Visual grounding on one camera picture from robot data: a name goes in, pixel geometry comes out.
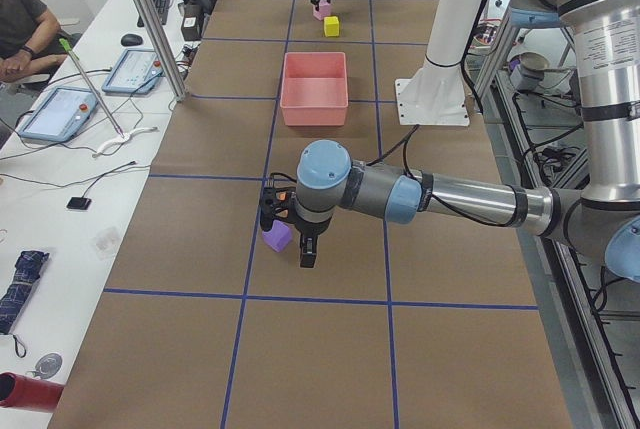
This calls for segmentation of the pink foam block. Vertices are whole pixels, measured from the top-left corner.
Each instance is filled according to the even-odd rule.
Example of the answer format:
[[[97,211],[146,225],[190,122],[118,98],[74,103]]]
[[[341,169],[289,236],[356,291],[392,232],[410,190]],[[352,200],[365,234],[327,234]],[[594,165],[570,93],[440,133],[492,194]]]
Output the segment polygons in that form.
[[[313,16],[323,21],[326,17],[332,16],[332,5],[327,0],[320,0],[320,2],[313,7]]]

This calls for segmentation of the purple foam block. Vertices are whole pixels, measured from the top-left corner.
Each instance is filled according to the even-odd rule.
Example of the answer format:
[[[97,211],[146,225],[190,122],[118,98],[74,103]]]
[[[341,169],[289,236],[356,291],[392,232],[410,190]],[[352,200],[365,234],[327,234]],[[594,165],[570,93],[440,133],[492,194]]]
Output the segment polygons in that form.
[[[290,227],[278,220],[273,222],[270,230],[262,231],[262,237],[264,242],[275,252],[283,251],[293,238]]]

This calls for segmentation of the yellow foam block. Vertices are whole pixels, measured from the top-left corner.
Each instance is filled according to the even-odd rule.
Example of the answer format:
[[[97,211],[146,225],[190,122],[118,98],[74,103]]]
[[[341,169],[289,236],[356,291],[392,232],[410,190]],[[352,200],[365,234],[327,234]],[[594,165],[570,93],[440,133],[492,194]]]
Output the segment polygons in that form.
[[[323,19],[323,33],[327,38],[340,36],[340,20],[337,16],[326,16]]]

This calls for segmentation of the pink plastic bin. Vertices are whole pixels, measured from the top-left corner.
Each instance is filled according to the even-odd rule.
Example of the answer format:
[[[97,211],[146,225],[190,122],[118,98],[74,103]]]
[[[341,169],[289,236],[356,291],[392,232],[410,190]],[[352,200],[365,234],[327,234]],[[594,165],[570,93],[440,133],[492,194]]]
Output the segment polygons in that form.
[[[280,109],[289,127],[339,127],[349,106],[344,52],[288,52]]]

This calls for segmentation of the black box with label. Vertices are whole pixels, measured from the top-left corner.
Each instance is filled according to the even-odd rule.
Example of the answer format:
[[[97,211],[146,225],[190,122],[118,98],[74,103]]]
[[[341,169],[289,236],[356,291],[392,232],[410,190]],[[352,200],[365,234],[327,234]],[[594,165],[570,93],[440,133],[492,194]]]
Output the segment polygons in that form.
[[[199,41],[210,16],[210,0],[189,0],[182,6],[181,33],[187,42]]]

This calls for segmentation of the black computer mouse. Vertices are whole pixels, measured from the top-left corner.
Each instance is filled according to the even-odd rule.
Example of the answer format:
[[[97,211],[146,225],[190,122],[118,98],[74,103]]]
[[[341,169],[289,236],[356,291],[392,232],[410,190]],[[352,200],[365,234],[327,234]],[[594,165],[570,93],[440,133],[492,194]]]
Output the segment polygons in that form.
[[[143,38],[140,35],[134,34],[134,33],[124,34],[120,39],[120,44],[123,47],[140,46],[143,43],[144,43]]]

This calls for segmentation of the far teach pendant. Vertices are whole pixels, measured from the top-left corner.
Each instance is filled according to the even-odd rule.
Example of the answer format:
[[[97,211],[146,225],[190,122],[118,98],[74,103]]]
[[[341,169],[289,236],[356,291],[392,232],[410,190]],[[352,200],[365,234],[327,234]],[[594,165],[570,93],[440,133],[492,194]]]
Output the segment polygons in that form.
[[[155,87],[162,75],[160,60],[153,49],[129,47],[116,61],[102,91],[115,95],[144,95]]]

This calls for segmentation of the teach pendant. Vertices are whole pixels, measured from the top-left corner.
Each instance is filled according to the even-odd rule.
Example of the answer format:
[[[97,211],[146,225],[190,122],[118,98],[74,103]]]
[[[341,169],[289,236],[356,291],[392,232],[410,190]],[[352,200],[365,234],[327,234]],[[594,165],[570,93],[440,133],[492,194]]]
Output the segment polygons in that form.
[[[129,47],[116,61],[102,91],[115,95],[144,95],[155,87],[162,75],[160,60],[153,49]]]
[[[66,142],[91,118],[97,106],[97,98],[88,89],[56,88],[17,133],[29,140]]]

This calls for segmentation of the small black square device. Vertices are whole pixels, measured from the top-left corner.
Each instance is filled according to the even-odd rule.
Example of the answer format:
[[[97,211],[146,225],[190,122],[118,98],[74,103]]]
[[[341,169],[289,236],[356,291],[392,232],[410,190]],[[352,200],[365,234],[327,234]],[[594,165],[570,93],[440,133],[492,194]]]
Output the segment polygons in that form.
[[[88,197],[71,197],[66,204],[66,208],[73,211],[86,211],[89,209],[91,204],[92,200]]]

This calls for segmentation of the near teach pendant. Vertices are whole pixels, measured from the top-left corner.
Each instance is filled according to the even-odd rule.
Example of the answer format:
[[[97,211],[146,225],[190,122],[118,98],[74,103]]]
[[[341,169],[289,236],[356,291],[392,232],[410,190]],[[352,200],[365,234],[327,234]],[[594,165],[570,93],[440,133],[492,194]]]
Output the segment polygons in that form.
[[[97,106],[97,98],[88,89],[56,88],[17,133],[29,140],[66,142],[91,118]]]

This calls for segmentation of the folded blue umbrella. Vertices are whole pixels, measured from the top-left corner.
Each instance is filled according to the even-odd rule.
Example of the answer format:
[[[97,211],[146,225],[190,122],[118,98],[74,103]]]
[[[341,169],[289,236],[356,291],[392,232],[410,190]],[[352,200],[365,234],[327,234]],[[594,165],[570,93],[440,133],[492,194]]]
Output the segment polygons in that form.
[[[39,250],[22,251],[15,263],[11,283],[1,297],[1,334],[9,335],[34,285],[39,281],[50,254]]]

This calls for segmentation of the seated person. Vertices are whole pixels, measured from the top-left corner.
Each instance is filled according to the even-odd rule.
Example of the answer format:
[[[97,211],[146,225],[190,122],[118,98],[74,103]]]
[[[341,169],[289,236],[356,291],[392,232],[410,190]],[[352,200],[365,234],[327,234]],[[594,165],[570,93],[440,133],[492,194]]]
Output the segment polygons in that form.
[[[57,17],[41,0],[1,0],[1,81],[54,73],[67,57]]]

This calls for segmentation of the red cylinder bottle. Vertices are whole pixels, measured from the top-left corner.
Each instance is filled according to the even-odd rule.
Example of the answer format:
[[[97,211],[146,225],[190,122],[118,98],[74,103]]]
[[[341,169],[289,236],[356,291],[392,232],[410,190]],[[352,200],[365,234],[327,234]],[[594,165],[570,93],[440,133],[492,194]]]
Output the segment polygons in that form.
[[[1,406],[53,413],[64,388],[63,384],[5,372],[1,374]]]

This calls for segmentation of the white pedestal column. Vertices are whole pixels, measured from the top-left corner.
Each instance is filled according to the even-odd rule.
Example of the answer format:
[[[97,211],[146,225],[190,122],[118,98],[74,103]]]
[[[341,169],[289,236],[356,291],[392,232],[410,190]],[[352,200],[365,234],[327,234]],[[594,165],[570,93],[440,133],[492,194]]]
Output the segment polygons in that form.
[[[424,63],[410,79],[398,79],[399,123],[468,126],[463,58],[483,0],[439,0]]]

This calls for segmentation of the aluminium frame post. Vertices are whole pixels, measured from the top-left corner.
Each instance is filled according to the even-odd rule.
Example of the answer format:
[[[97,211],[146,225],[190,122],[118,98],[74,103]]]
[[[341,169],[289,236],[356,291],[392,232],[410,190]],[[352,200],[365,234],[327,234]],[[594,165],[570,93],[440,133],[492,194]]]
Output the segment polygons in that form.
[[[168,80],[177,102],[181,102],[187,95],[187,90],[178,65],[174,59],[169,41],[152,0],[133,0],[144,27],[151,39],[152,46],[159,57],[161,67]]]

